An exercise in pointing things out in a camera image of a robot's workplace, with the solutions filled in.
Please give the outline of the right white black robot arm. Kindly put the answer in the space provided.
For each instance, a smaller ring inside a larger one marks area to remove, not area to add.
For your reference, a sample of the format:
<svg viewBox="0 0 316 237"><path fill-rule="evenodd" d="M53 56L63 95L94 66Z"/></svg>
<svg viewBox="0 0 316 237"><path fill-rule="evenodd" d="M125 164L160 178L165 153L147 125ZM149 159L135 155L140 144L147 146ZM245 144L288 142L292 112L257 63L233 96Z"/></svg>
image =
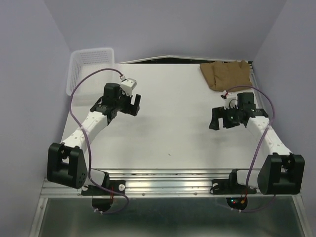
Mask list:
<svg viewBox="0 0 316 237"><path fill-rule="evenodd" d="M256 191L264 195L297 195L301 191L305 160L292 153L272 127L272 118L255 104L252 92L221 96L225 104L212 109L211 130L243 125L258 143L249 169L234 169L227 180L231 193Z"/></svg>

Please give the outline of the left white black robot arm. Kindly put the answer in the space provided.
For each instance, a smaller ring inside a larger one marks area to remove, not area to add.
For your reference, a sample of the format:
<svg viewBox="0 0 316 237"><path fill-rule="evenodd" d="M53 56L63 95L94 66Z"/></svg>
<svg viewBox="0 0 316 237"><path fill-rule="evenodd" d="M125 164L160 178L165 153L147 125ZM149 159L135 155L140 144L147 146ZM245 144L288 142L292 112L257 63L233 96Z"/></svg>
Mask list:
<svg viewBox="0 0 316 237"><path fill-rule="evenodd" d="M92 169L91 143L118 113L136 116L140 109L141 95L132 95L137 86L134 79L121 83L107 83L103 96L89 110L83 122L74 121L78 128L61 143L52 143L48 149L47 179L74 189L92 186L100 195L107 192L124 196L124 191L110 188L107 172Z"/></svg>

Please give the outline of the brown fabric skirt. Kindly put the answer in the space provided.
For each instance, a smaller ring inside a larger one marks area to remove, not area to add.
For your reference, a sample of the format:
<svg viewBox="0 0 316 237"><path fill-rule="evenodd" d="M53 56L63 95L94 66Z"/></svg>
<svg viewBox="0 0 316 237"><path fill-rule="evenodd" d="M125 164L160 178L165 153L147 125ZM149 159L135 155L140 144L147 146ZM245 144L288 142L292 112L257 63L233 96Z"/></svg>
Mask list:
<svg viewBox="0 0 316 237"><path fill-rule="evenodd" d="M201 73L213 91L222 92L234 86L252 86L250 65L242 61L203 63L199 66Z"/></svg>

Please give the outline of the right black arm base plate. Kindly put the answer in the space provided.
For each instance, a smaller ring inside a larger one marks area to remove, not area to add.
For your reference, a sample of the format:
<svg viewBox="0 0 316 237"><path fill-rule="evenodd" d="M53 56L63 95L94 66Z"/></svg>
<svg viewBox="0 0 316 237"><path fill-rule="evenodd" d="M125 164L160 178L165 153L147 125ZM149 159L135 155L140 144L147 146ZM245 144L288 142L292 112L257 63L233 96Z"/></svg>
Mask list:
<svg viewBox="0 0 316 237"><path fill-rule="evenodd" d="M229 179L213 179L211 182L209 193L212 195L227 195L226 202L228 207L239 212L247 208L247 195L257 194L256 188L249 188Z"/></svg>

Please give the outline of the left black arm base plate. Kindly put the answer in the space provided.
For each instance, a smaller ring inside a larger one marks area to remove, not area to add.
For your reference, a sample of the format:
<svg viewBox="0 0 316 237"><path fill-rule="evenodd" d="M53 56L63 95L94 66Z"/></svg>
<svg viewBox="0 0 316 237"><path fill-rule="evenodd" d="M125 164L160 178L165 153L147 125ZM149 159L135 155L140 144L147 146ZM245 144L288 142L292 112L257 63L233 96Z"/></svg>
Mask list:
<svg viewBox="0 0 316 237"><path fill-rule="evenodd" d="M94 185L84 186L81 195L91 198L91 205L95 213L101 215L116 214L129 205L129 198L125 194L125 189L125 180L110 180L106 188L99 188Z"/></svg>

